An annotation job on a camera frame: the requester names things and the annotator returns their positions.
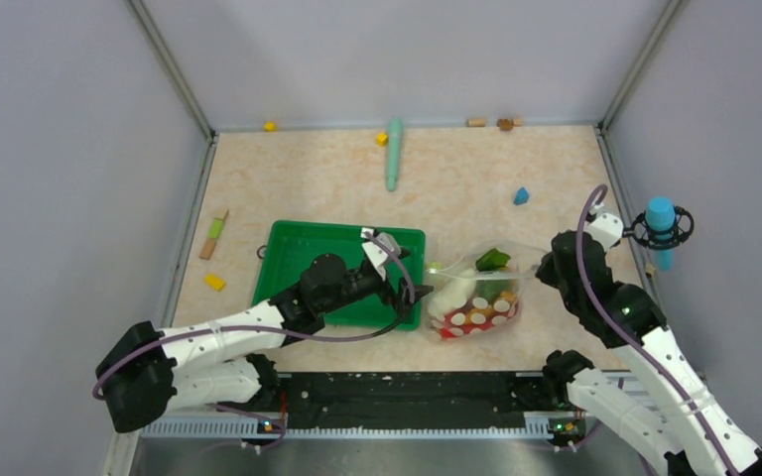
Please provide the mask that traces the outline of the wooden green block stick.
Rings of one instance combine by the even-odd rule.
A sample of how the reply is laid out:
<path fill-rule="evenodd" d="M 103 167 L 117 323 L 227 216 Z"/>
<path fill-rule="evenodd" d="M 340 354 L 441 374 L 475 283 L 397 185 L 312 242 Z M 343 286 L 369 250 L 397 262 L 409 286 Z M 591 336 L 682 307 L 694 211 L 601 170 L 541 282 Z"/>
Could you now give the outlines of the wooden green block stick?
<path fill-rule="evenodd" d="M 229 213 L 230 210 L 228 208 L 222 208 L 212 214 L 206 230 L 206 238 L 198 254 L 201 260 L 208 261 L 212 258 Z"/>

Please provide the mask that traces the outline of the yellow cube near pen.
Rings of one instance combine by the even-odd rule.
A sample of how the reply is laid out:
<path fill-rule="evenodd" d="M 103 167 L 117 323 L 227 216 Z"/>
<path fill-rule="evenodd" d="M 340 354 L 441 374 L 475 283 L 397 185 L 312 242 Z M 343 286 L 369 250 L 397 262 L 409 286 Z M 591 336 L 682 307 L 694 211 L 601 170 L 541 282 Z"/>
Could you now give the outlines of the yellow cube near pen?
<path fill-rule="evenodd" d="M 384 147 L 388 143 L 388 135 L 385 133 L 379 133 L 375 136 L 375 143 L 378 146 Z"/>

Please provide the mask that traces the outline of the green plastic tray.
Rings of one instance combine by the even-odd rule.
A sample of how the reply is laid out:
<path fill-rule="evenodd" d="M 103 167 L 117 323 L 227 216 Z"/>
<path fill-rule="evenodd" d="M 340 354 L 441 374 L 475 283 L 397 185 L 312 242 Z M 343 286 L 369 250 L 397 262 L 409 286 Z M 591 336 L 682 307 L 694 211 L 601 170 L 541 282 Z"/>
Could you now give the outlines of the green plastic tray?
<path fill-rule="evenodd" d="M 359 266 L 364 258 L 361 248 L 361 225 L 279 220 L 273 223 L 251 303 L 270 298 L 295 284 L 319 255 L 330 253 L 342 258 L 349 269 Z M 415 285 L 424 276 L 426 235 L 420 229 L 378 227 L 388 233 L 411 255 L 402 259 Z M 422 307 L 417 303 L 396 330 L 413 331 L 420 327 Z M 358 326 L 380 329 L 396 317 L 395 311 L 383 305 L 378 297 L 368 297 L 325 317 L 326 327 Z"/>

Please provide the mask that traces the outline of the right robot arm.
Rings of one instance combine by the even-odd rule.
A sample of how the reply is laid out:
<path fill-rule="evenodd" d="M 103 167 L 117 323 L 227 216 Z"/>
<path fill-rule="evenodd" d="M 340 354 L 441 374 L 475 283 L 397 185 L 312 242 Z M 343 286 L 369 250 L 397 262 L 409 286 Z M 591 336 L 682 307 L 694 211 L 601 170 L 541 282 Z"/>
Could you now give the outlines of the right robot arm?
<path fill-rule="evenodd" d="M 656 408 L 650 411 L 609 383 L 575 350 L 547 357 L 545 401 L 592 413 L 660 475 L 762 475 L 762 445 L 710 392 L 652 298 L 613 279 L 605 255 L 588 233 L 562 232 L 536 277 L 556 289 L 566 310 L 628 367 Z"/>

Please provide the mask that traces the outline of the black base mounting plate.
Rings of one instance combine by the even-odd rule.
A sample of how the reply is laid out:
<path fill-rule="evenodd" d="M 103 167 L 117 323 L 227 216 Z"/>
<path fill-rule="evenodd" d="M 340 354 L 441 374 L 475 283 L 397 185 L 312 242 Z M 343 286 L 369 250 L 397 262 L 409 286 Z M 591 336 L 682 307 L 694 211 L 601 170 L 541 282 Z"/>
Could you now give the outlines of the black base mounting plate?
<path fill-rule="evenodd" d="M 535 414 L 577 417 L 539 372 L 297 372 L 259 403 L 225 408 L 284 417 L 299 429 L 521 428 Z"/>

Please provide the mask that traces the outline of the clear dotted zip bag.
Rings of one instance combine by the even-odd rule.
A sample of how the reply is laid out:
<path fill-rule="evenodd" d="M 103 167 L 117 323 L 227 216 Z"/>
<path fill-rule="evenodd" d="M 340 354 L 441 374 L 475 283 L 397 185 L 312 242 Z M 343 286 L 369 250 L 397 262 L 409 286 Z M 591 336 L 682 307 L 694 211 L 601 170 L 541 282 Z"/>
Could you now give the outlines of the clear dotted zip bag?
<path fill-rule="evenodd" d="M 545 251 L 511 240 L 482 242 L 454 263 L 431 263 L 423 322 L 432 339 L 455 341 L 501 330 L 518 319 L 522 296 Z"/>

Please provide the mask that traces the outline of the mint green marker pen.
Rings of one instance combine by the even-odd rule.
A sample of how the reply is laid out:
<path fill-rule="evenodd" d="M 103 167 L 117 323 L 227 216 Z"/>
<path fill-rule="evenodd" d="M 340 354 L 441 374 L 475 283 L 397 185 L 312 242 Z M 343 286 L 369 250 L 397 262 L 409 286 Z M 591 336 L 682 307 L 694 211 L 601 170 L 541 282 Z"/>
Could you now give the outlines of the mint green marker pen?
<path fill-rule="evenodd" d="M 387 127 L 386 145 L 386 189 L 390 192 L 397 188 L 400 176 L 400 162 L 402 152 L 402 139 L 404 134 L 404 122 L 400 117 L 394 117 Z"/>

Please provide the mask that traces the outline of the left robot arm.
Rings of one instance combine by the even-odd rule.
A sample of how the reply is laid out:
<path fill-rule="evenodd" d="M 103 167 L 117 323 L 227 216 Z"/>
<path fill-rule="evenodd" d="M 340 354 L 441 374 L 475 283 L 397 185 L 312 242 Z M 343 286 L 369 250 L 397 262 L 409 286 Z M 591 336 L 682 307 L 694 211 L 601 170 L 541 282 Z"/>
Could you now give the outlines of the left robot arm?
<path fill-rule="evenodd" d="M 183 327 L 133 324 L 97 365 L 92 395 L 105 403 L 118 433 L 210 404 L 266 410 L 277 401 L 280 379 L 263 351 L 323 342 L 327 314 L 370 297 L 394 310 L 394 328 L 432 291 L 407 277 L 393 285 L 386 263 L 364 258 L 350 269 L 339 256 L 323 254 L 295 284 L 246 310 Z"/>

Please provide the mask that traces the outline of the blue microphone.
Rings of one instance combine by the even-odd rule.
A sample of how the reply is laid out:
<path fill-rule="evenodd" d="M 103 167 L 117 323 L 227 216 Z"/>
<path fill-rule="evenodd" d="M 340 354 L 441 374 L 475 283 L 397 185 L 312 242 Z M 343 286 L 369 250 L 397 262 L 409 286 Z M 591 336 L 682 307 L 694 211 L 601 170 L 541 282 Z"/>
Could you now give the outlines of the blue microphone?
<path fill-rule="evenodd" d="M 671 238 L 671 234 L 663 234 L 670 231 L 676 223 L 674 204 L 665 196 L 651 198 L 645 210 L 645 218 L 649 228 L 653 231 L 653 237 L 662 240 Z M 674 251 L 669 248 L 655 252 L 656 266 L 661 272 L 669 271 L 674 262 Z"/>

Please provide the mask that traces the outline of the blue plastic piece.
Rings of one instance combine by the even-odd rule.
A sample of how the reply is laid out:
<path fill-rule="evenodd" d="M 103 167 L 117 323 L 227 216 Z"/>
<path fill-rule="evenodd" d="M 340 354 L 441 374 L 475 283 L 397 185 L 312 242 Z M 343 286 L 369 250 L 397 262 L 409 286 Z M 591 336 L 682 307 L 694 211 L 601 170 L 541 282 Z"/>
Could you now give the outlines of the blue plastic piece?
<path fill-rule="evenodd" d="M 526 204 L 530 200 L 530 193 L 525 187 L 520 187 L 513 198 L 513 204 L 520 206 Z"/>

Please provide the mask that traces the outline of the yellow lego brick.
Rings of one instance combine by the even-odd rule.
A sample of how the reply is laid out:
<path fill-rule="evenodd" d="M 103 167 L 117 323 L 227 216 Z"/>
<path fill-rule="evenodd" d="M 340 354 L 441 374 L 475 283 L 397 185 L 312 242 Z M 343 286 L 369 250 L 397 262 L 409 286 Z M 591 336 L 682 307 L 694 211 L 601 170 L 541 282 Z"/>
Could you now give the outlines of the yellow lego brick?
<path fill-rule="evenodd" d="M 226 281 L 223 278 L 221 278 L 220 276 L 215 275 L 215 274 L 206 274 L 204 276 L 204 278 L 203 278 L 203 281 L 210 288 L 212 288 L 213 290 L 215 290 L 217 292 L 221 292 L 225 288 L 225 286 L 226 286 Z"/>

